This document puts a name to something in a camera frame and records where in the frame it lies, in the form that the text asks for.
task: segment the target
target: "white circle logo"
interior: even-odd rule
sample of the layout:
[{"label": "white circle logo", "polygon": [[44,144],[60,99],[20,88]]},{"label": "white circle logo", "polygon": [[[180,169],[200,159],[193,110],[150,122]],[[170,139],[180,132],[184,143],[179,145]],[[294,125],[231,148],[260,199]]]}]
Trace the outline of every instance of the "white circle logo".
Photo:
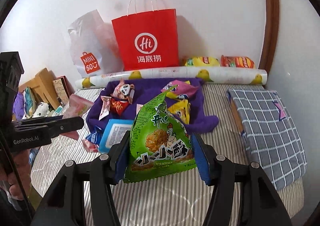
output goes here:
[{"label": "white circle logo", "polygon": [[158,46],[157,39],[150,33],[141,33],[134,40],[137,50],[143,54],[153,53]]}]

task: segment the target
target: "shopping bag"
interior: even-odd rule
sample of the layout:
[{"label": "shopping bag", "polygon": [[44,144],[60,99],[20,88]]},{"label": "shopping bag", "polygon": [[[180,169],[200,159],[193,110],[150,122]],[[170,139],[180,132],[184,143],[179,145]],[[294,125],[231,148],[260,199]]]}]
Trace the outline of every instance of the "shopping bag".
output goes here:
[{"label": "shopping bag", "polygon": [[154,10],[112,20],[126,71],[179,66],[176,10]]},{"label": "shopping bag", "polygon": [[123,70],[113,28],[97,10],[75,20],[68,33],[72,61],[83,78]]}]

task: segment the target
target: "wooden headboard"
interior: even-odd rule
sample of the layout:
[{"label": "wooden headboard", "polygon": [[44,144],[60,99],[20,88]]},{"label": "wooden headboard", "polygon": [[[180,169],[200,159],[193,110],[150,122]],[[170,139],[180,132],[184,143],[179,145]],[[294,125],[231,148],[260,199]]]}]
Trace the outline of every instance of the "wooden headboard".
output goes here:
[{"label": "wooden headboard", "polygon": [[33,79],[19,86],[19,92],[23,92],[29,87],[33,92],[36,102],[45,102],[50,104],[54,109],[60,105],[57,100],[58,96],[53,86],[53,77],[47,68],[39,71]]}]

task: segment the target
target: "roll of plastic wrap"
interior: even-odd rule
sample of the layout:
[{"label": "roll of plastic wrap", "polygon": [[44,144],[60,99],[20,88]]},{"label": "roll of plastic wrap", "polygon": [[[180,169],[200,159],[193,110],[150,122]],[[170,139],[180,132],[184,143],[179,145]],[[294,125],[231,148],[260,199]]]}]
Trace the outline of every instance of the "roll of plastic wrap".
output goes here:
[{"label": "roll of plastic wrap", "polygon": [[108,82],[123,79],[202,78],[206,82],[225,84],[262,84],[267,82],[265,70],[234,67],[168,67],[122,71],[88,77],[76,81],[76,88],[106,87]]}]

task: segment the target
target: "striped bedsheet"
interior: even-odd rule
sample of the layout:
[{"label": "striped bedsheet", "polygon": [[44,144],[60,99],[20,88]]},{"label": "striped bedsheet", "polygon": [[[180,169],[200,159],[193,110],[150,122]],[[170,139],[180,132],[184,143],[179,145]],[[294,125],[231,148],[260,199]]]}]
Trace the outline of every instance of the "striped bedsheet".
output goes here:
[{"label": "striped bedsheet", "polygon": [[[251,85],[205,84],[204,111],[206,115],[217,115],[219,125],[211,133],[202,135],[206,144],[211,144],[218,154],[227,156],[231,161],[247,164],[244,146],[237,132],[226,91],[251,89]],[[77,95],[94,101],[102,89],[79,90]],[[78,131],[80,139],[88,133],[88,127]],[[52,144],[41,147],[36,156],[31,179],[33,187],[44,196],[52,180],[67,160],[84,163],[93,160],[98,153],[87,153],[81,140],[75,141],[65,136],[58,136]],[[209,206],[213,187],[207,187],[201,181],[197,168],[149,181],[124,184],[122,181],[111,186],[117,214],[124,226],[194,226],[202,225]],[[279,191],[279,195],[290,217],[302,207],[304,192],[302,178]],[[234,190],[234,201],[230,225],[236,225],[239,209],[240,185]],[[84,203],[87,225],[93,226],[89,182],[84,183]]]}]

